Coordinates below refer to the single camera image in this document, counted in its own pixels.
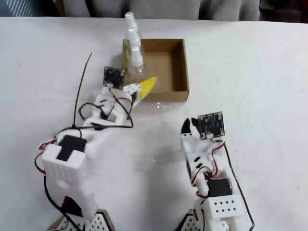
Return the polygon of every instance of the black cable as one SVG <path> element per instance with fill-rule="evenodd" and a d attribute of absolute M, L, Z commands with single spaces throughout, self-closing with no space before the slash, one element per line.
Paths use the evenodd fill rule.
<path fill-rule="evenodd" d="M 130 117 L 130 113 L 131 113 L 131 109 L 133 107 L 133 103 L 131 102 L 130 105 L 130 110 L 129 112 L 126 110 L 126 108 L 123 106 L 123 104 L 116 98 L 116 96 L 114 95 L 114 93 L 111 91 L 111 88 L 109 88 L 110 93 L 112 94 L 112 96 L 114 97 L 115 101 L 123 108 L 123 110 L 125 111 L 125 113 L 127 114 L 131 125 L 130 126 L 122 126 L 121 128 L 133 128 L 134 127 L 134 122 L 132 120 L 132 118 Z"/>
<path fill-rule="evenodd" d="M 236 178 L 236 176 L 235 176 L 235 173 L 234 173 L 234 171 L 233 171 L 233 168 L 232 168 L 232 165 L 231 165 L 230 156 L 229 156 L 229 153 L 228 153 L 228 149 L 227 149 L 226 144 L 224 145 L 224 147 L 225 147 L 225 150 L 226 150 L 226 154 L 227 154 L 229 166 L 230 166 L 230 168 L 231 168 L 232 174 L 233 174 L 234 179 L 235 179 L 235 181 L 236 181 L 237 187 L 239 188 L 240 193 L 241 193 L 241 196 L 242 196 L 242 198 L 243 198 L 243 200 L 244 200 L 244 204 L 245 204 L 247 213 L 248 213 L 248 215 L 249 215 L 249 218 L 250 218 L 250 221 L 251 221 L 251 224 L 252 224 L 251 227 L 250 227 L 250 229 L 249 229 L 249 231 L 252 231 L 252 230 L 255 228 L 255 222 L 254 222 L 254 220 L 253 220 L 253 218 L 252 218 L 252 216 L 251 216 L 251 214 L 250 214 L 250 211 L 249 211 L 249 208 L 248 208 L 246 199 L 245 199 L 245 197 L 244 197 L 243 191 L 242 191 L 242 189 L 241 189 L 241 187 L 240 187 L 240 184 L 239 184 L 239 182 L 238 182 L 238 180 L 237 180 L 237 178 Z"/>
<path fill-rule="evenodd" d="M 52 198 L 50 197 L 49 195 L 49 192 L 48 192 L 48 189 L 47 189 L 47 185 L 46 185 L 46 176 L 44 176 L 44 189 L 45 189 L 45 194 L 47 196 L 47 199 L 49 200 L 49 202 L 56 208 L 58 209 L 62 214 L 63 216 L 67 219 L 68 222 L 70 222 L 74 228 L 77 230 L 77 231 L 82 231 L 78 225 L 62 210 L 61 207 L 59 207 L 53 200 Z"/>
<path fill-rule="evenodd" d="M 64 128 L 62 130 L 60 130 L 59 132 L 57 132 L 57 134 L 55 135 L 55 138 L 56 136 L 63 132 L 63 131 L 66 131 L 66 130 L 69 130 L 69 129 L 105 129 L 105 128 L 133 128 L 134 127 L 134 122 L 130 116 L 130 113 L 131 113 L 131 109 L 132 109 L 132 106 L 133 106 L 133 103 L 131 103 L 131 106 L 130 106 L 130 111 L 128 112 L 126 110 L 126 108 L 124 107 L 124 105 L 117 99 L 117 97 L 114 95 L 114 93 L 111 91 L 111 88 L 109 88 L 109 91 L 110 93 L 112 94 L 112 96 L 114 97 L 115 101 L 123 108 L 123 110 L 125 111 L 125 113 L 127 114 L 127 117 L 128 119 L 130 120 L 130 123 L 131 125 L 130 126 L 126 126 L 126 125 L 93 125 L 93 126 L 85 126 L 85 127 L 76 127 L 76 126 L 70 126 L 70 127 L 67 127 L 67 128 Z M 97 105 L 93 104 L 93 103 L 85 103 L 85 105 L 87 104 L 90 104 L 92 106 L 95 106 L 98 108 Z"/>
<path fill-rule="evenodd" d="M 88 65 L 88 62 L 89 62 L 89 59 L 91 57 L 92 53 L 90 54 L 90 56 L 88 57 L 88 60 L 85 64 L 85 67 L 83 68 L 83 73 L 82 73 L 82 76 L 81 76 L 81 80 L 80 80 L 80 84 L 79 84 L 79 88 L 78 88 L 78 92 L 77 92 L 77 97 L 76 97 L 76 100 L 75 100 L 75 109 L 74 109 L 74 120 L 73 120 L 73 125 L 72 127 L 76 127 L 76 110 L 77 110 L 77 103 L 78 103 L 78 98 L 79 98 L 79 93 L 80 93 L 80 88 L 81 88 L 81 84 L 82 84 L 82 81 L 83 81 L 83 77 L 85 75 L 85 72 L 86 72 L 86 69 L 87 69 L 87 65 Z"/>
<path fill-rule="evenodd" d="M 104 106 L 104 104 L 103 105 L 101 105 L 101 106 L 98 106 L 98 105 L 96 105 L 96 104 L 93 104 L 93 103 L 90 103 L 90 102 L 86 102 L 86 103 L 84 103 L 83 105 L 81 105 L 80 106 L 80 108 L 78 109 L 78 113 L 79 113 L 79 115 L 80 115 L 80 117 L 82 118 L 82 120 L 86 120 L 85 119 L 85 117 L 83 116 L 83 114 L 82 114 L 82 112 L 81 112 L 81 110 L 84 108 L 84 106 L 86 106 L 86 105 L 92 105 L 93 107 L 96 107 L 97 109 L 99 109 L 100 111 L 101 111 L 101 117 L 104 117 L 104 118 L 107 118 L 107 115 L 105 114 L 105 112 L 102 110 L 102 106 Z"/>

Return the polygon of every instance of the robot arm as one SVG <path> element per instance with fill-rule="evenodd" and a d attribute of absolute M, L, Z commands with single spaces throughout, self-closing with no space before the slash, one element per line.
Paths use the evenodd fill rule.
<path fill-rule="evenodd" d="M 243 217 L 248 215 L 247 203 L 231 167 L 224 135 L 222 112 L 192 118 L 199 137 L 193 134 L 186 119 L 181 130 L 181 146 L 186 157 L 191 184 L 199 197 L 177 231 L 242 231 Z"/>
<path fill-rule="evenodd" d="M 86 190 L 86 161 L 102 150 L 102 142 L 112 128 L 132 128 L 130 111 L 151 91 L 156 82 L 153 77 L 140 84 L 130 84 L 124 90 L 103 87 L 92 109 L 92 116 L 80 127 L 59 132 L 44 149 L 45 185 L 50 198 L 58 207 L 66 197 L 72 198 L 81 211 L 75 215 L 91 221 L 97 213 L 94 194 Z"/>

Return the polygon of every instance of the white tablecloth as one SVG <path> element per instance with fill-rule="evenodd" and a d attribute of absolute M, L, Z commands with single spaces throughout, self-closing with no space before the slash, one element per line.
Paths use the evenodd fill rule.
<path fill-rule="evenodd" d="M 174 230 L 196 199 L 180 128 L 223 111 L 227 146 L 256 231 L 306 230 L 308 25 L 138 20 L 144 38 L 185 39 L 190 95 L 133 113 L 94 162 L 89 188 L 118 231 Z M 37 146 L 93 100 L 103 67 L 120 66 L 123 19 L 0 18 L 1 230 L 43 231 L 60 216 L 35 170 Z"/>

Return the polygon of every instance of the open cardboard box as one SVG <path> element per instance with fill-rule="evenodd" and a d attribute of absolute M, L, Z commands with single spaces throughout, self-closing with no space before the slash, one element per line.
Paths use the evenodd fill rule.
<path fill-rule="evenodd" d="M 149 77 L 157 83 L 144 99 L 154 102 L 184 102 L 189 94 L 183 39 L 142 39 L 143 60 Z M 123 42 L 123 69 L 128 68 L 127 47 Z"/>

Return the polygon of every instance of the plastic bottle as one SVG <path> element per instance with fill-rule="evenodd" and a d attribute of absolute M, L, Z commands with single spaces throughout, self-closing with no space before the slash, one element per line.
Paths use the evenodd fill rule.
<path fill-rule="evenodd" d="M 136 23 L 135 17 L 134 17 L 134 13 L 133 12 L 127 12 L 125 14 L 125 19 L 126 19 L 126 24 L 127 24 L 127 30 L 129 29 L 133 29 L 137 32 L 138 36 L 140 39 L 142 39 L 142 34 L 138 29 L 138 25 Z"/>
<path fill-rule="evenodd" d="M 144 53 L 143 53 L 143 47 L 141 46 L 141 40 L 135 29 L 132 29 L 132 28 L 129 29 L 127 31 L 127 37 L 128 37 L 128 43 L 127 43 L 126 55 L 128 58 L 128 64 L 130 64 L 132 47 L 139 47 L 141 55 L 143 55 Z"/>
<path fill-rule="evenodd" d="M 128 68 L 128 73 L 130 82 L 141 83 L 148 78 L 140 47 L 131 48 L 131 62 Z"/>
<path fill-rule="evenodd" d="M 149 78 L 149 76 L 147 76 L 147 68 L 143 63 L 143 54 L 144 54 L 144 50 L 143 47 L 141 45 L 140 40 L 143 38 L 141 31 L 139 31 L 138 29 L 138 25 L 136 23 L 135 17 L 134 17 L 134 13 L 133 12 L 127 12 L 125 14 L 125 19 L 126 19 L 126 23 L 127 23 L 127 30 L 126 30 L 126 34 L 125 34 L 125 43 L 126 43 L 126 47 L 127 49 L 127 58 L 128 58 L 128 72 L 130 74 L 131 77 L 131 82 L 135 81 L 135 82 L 142 82 L 145 81 L 147 78 Z M 132 48 L 139 48 L 139 51 L 135 50 L 133 51 Z M 142 65 L 137 67 L 137 61 L 139 59 L 139 64 L 141 63 L 140 60 L 142 60 Z M 162 104 L 160 102 L 156 102 L 155 104 L 155 108 L 158 109 L 162 109 Z"/>

